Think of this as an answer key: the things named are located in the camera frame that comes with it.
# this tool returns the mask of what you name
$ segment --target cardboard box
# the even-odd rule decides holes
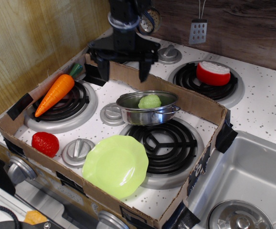
[[[173,212],[179,206],[179,204],[187,198],[201,171],[205,171],[206,163],[212,150],[215,148],[216,138],[221,131],[223,124],[225,123],[228,110],[224,106],[203,95],[200,95],[199,93],[176,86],[151,74],[144,83],[141,83],[138,77],[138,70],[115,62],[110,63],[110,80],[123,81],[133,88],[138,89],[139,91],[162,90],[173,92],[178,95],[179,100],[176,105],[181,107],[182,110],[202,119],[206,119],[217,125],[210,142],[207,144],[207,147],[194,166],[194,169],[190,174],[188,174],[188,178],[182,185],[177,196],[170,203],[169,207],[165,210],[164,214],[159,219],[153,219],[139,210],[131,208],[125,203],[110,196],[106,192],[84,180],[69,168],[61,165],[57,161],[38,152],[30,145],[14,137],[14,134],[18,128],[24,125],[23,111],[35,101],[37,101],[41,96],[43,96],[61,74],[68,73],[75,62],[78,62],[82,65],[86,63],[96,66],[96,64],[91,61],[89,54],[75,56],[72,60],[70,60],[54,74],[48,77],[44,82],[39,84],[34,90],[23,96],[23,98],[19,100],[7,112],[7,114],[5,114],[0,119],[1,134],[3,135],[4,139],[6,139],[8,147],[11,151],[17,150],[18,152],[16,154],[20,155],[25,160],[28,160],[34,164],[39,164],[41,167],[50,170],[53,174],[59,174],[60,176],[66,177],[70,183],[73,182],[74,186],[80,187],[81,192],[86,195],[85,198],[92,200],[97,204],[97,206],[102,206],[103,209],[117,215],[125,223],[127,223],[130,228],[135,228],[133,224],[140,224],[143,228],[162,228],[165,222],[171,217]],[[78,207],[82,208],[87,213],[92,213],[93,211],[90,206]]]

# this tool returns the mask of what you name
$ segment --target silver saucepan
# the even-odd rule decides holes
[[[155,94],[161,101],[161,106],[149,109],[139,109],[138,104],[142,97]],[[158,125],[175,116],[180,110],[175,106],[178,96],[165,91],[143,91],[124,94],[117,99],[117,105],[121,110],[122,119],[132,125]]]

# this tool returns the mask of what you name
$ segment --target orange object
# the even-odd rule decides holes
[[[28,211],[23,222],[35,225],[48,221],[47,217],[36,210]]]
[[[57,78],[46,96],[43,98],[41,104],[38,106],[35,117],[41,116],[55,104],[57,104],[74,86],[74,79],[68,74],[63,74]]]

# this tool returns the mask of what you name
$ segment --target green ball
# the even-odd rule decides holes
[[[149,94],[140,99],[138,107],[140,109],[149,109],[149,108],[160,107],[160,105],[161,105],[161,101],[159,97],[155,94]]]

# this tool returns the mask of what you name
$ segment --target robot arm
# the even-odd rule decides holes
[[[136,34],[140,16],[151,5],[151,0],[109,0],[108,21],[113,27],[109,37],[88,44],[91,58],[98,64],[101,78],[109,80],[109,61],[139,62],[139,78],[147,79],[151,65],[158,61],[160,44]]]

